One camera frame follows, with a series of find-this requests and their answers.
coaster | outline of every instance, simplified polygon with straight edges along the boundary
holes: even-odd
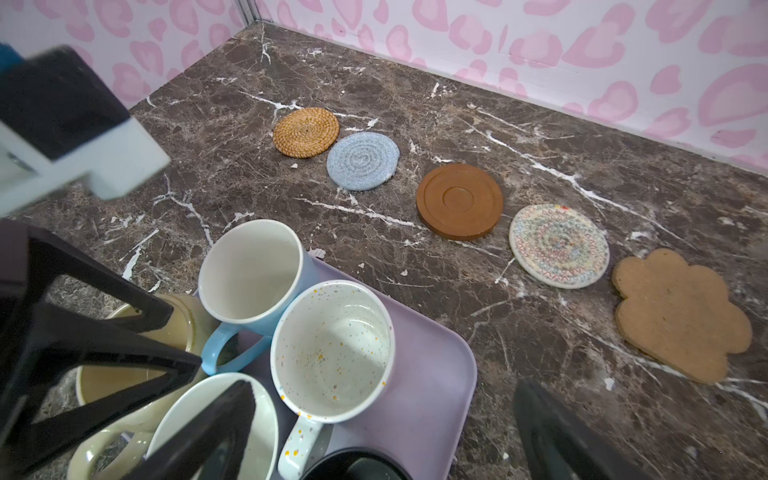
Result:
[[[395,174],[400,149],[389,137],[369,131],[342,138],[328,154],[328,175],[341,188],[370,190]]]
[[[723,277],[679,253],[660,248],[645,260],[625,258],[613,281],[624,298],[616,307],[621,336],[689,379],[719,382],[727,353],[750,347],[750,319],[728,301]]]
[[[561,205],[531,205],[515,215],[509,244],[525,270],[548,285],[582,288],[598,281],[610,253],[603,233]]]
[[[450,240],[474,240],[493,230],[504,197],[477,167],[450,164],[429,172],[416,191],[419,215],[430,230]]]
[[[275,127],[277,150],[293,158],[309,158],[328,150],[339,136],[339,121],[324,108],[294,111]]]

light blue coaster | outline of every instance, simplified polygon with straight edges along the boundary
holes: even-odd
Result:
[[[360,191],[395,174],[400,149],[386,135],[364,131],[341,139],[328,154],[328,175],[341,188]]]

round brown wooden coaster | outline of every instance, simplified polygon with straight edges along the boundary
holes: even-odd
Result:
[[[429,172],[416,191],[419,215],[430,230],[450,240],[473,240],[502,217],[504,197],[477,167],[450,164]]]
[[[277,150],[293,158],[309,158],[328,150],[339,136],[339,121],[324,108],[304,108],[281,120],[272,140]]]

beige mug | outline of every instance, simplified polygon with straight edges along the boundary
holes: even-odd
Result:
[[[205,342],[219,322],[204,308],[200,299],[191,295],[160,294],[158,298],[170,303],[174,312],[168,323],[161,329],[144,332],[141,335],[200,355]],[[134,314],[134,307],[123,305],[108,318]],[[102,399],[112,393],[161,376],[160,370],[125,368],[111,366],[81,366],[78,368],[75,388],[78,403],[85,405]],[[141,461],[149,448],[152,435],[171,406],[191,386],[206,377],[203,369],[188,385],[155,400],[135,412],[109,425],[96,435],[80,444],[69,462],[68,480],[116,480],[125,476]],[[128,445],[106,468],[94,473],[101,453],[124,432],[133,436]]]

blue mug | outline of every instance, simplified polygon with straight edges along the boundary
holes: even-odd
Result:
[[[197,280],[205,310],[221,320],[203,347],[203,371],[237,372],[269,350],[283,311],[317,282],[312,258],[286,224],[251,220],[225,233],[203,260]],[[217,366],[224,345],[242,329],[263,338]]]

